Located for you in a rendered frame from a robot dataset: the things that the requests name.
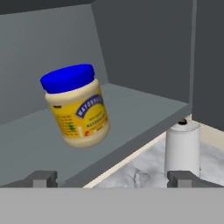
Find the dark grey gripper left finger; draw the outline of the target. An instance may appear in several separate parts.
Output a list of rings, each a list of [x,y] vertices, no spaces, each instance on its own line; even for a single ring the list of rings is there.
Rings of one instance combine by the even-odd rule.
[[[20,179],[3,187],[57,187],[56,171],[34,171],[24,179]]]

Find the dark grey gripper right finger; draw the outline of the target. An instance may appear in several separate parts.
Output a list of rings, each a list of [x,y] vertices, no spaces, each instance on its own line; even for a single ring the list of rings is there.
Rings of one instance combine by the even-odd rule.
[[[167,178],[168,178],[167,187],[177,187],[177,188],[221,187],[221,185],[206,181],[204,179],[195,176],[190,171],[168,171]]]

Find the grey open cabinet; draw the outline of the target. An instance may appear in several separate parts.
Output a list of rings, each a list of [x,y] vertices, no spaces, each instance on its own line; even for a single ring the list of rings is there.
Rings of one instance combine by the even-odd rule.
[[[84,186],[191,111],[196,0],[0,0],[0,186],[37,170]],[[63,140],[40,77],[93,65],[110,120],[96,146]]]

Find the grey cabinet door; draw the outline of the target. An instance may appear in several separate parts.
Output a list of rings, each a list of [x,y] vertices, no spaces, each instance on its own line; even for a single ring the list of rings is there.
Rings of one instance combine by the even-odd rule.
[[[198,0],[192,117],[224,131],[224,0]]]

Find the white paper towel roll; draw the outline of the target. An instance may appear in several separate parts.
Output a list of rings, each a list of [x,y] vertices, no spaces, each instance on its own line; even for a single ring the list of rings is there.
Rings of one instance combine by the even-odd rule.
[[[200,175],[200,124],[184,118],[166,131],[164,175],[189,171]]]

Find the blue-lidded mayonnaise jar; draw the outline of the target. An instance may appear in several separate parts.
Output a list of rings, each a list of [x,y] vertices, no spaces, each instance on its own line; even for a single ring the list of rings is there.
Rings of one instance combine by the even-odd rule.
[[[45,100],[65,142],[74,148],[98,144],[109,133],[109,118],[91,64],[63,67],[40,78]]]

